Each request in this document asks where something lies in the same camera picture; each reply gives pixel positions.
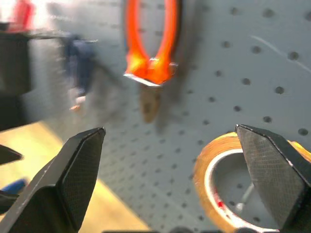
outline orange handle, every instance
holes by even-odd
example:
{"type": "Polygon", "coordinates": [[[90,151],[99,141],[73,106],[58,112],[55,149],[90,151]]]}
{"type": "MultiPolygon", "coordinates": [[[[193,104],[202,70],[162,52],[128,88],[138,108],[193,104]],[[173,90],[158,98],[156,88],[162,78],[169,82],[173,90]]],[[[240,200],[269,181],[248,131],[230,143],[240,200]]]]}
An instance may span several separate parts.
{"type": "Polygon", "coordinates": [[[138,33],[139,3],[139,0],[127,1],[125,19],[129,52],[126,57],[128,66],[125,73],[161,85],[173,75],[170,64],[171,53],[177,36],[179,18],[178,0],[165,0],[164,35],[160,49],[152,60],[150,60],[150,57],[144,50],[138,33]]]}

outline blue object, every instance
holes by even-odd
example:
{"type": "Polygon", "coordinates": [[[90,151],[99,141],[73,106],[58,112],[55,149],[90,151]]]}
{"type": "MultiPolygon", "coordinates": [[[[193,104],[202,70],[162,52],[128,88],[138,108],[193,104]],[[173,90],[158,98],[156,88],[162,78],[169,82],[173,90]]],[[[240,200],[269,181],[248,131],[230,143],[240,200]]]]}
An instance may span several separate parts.
{"type": "Polygon", "coordinates": [[[85,96],[91,84],[94,51],[86,41],[69,34],[65,38],[64,54],[66,77],[73,87],[77,87],[77,97],[85,96]]]}
{"type": "Polygon", "coordinates": [[[4,187],[2,191],[9,194],[18,194],[26,185],[27,181],[25,179],[20,179],[4,187]]]}

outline pegboard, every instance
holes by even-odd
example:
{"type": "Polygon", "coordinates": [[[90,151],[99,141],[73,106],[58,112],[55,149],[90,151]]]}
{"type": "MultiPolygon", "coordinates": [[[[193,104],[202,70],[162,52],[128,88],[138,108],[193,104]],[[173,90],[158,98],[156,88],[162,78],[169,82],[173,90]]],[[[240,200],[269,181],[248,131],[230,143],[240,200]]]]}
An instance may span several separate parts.
{"type": "MultiPolygon", "coordinates": [[[[184,4],[178,74],[164,86],[153,123],[140,115],[138,84],[122,76],[122,0],[46,2],[47,28],[99,40],[100,66],[82,113],[69,111],[57,40],[32,42],[35,89],[23,97],[29,119],[45,119],[63,140],[104,125],[99,178],[161,232],[180,225],[216,229],[200,207],[192,171],[202,148],[236,124],[271,130],[311,150],[311,2],[184,4]]],[[[164,9],[164,0],[141,2],[139,31],[150,55],[161,41],[164,9]]]]}

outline wooden surface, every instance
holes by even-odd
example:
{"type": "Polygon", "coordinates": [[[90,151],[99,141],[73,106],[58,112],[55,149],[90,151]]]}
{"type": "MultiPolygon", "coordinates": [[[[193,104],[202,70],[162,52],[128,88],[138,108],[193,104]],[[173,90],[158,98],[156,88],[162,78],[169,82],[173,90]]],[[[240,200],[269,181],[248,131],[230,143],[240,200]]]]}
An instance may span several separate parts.
{"type": "MultiPolygon", "coordinates": [[[[30,181],[63,145],[42,122],[1,132],[0,144],[24,156],[22,161],[0,166],[0,188],[20,178],[30,181]]],[[[148,227],[97,180],[79,232],[101,233],[104,230],[148,230],[148,227]]]]}

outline orange tape roll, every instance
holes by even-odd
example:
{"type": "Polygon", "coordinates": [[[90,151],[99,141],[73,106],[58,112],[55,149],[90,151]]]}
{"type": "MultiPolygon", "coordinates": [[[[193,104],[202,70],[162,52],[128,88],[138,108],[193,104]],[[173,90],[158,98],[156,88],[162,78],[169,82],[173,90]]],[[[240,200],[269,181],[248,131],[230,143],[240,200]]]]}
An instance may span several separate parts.
{"type": "MultiPolygon", "coordinates": [[[[311,153],[305,150],[299,143],[288,141],[306,160],[311,162],[311,153]]],[[[200,203],[207,215],[221,230],[226,233],[233,233],[241,227],[249,227],[259,232],[270,231],[272,229],[264,229],[252,225],[236,216],[229,210],[224,203],[221,202],[216,190],[208,191],[206,188],[208,170],[215,167],[215,159],[218,156],[227,156],[229,154],[242,152],[242,147],[236,133],[228,133],[222,135],[205,148],[197,158],[194,167],[193,181],[200,198],[200,203]]]]}

